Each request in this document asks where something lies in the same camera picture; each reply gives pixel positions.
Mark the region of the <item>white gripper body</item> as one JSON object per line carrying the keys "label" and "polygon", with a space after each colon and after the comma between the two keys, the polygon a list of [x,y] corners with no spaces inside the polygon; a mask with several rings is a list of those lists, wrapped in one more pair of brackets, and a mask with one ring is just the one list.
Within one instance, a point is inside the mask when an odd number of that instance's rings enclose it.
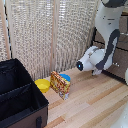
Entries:
{"label": "white gripper body", "polygon": [[101,74],[102,73],[102,70],[99,70],[99,69],[94,69],[93,71],[92,71],[92,75],[94,76],[94,75],[99,75],[99,74]]}

